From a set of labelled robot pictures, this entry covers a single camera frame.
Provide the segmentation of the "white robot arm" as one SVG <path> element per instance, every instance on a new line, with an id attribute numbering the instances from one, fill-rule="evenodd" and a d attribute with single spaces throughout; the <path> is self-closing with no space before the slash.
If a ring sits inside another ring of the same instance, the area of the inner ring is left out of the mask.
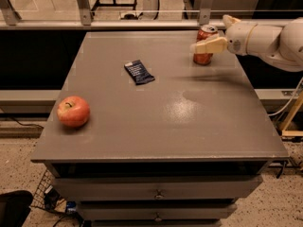
<path id="1" fill-rule="evenodd" d="M 211 35 L 191 46 L 195 54 L 214 54 L 228 50 L 240 56 L 255 56 L 275 68 L 299 72 L 303 70 L 303 19 L 285 26 L 266 26 L 223 16 L 223 36 Z"/>

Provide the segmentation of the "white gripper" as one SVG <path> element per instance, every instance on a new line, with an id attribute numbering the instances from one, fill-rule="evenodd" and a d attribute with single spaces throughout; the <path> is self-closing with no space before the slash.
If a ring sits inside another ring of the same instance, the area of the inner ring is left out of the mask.
<path id="1" fill-rule="evenodd" d="M 249 38 L 256 24 L 240 22 L 240 19 L 228 14 L 223 16 L 223 24 L 226 28 L 226 38 L 210 36 L 206 40 L 192 44 L 190 51 L 194 54 L 213 54 L 223 52 L 227 48 L 233 54 L 247 55 Z"/>

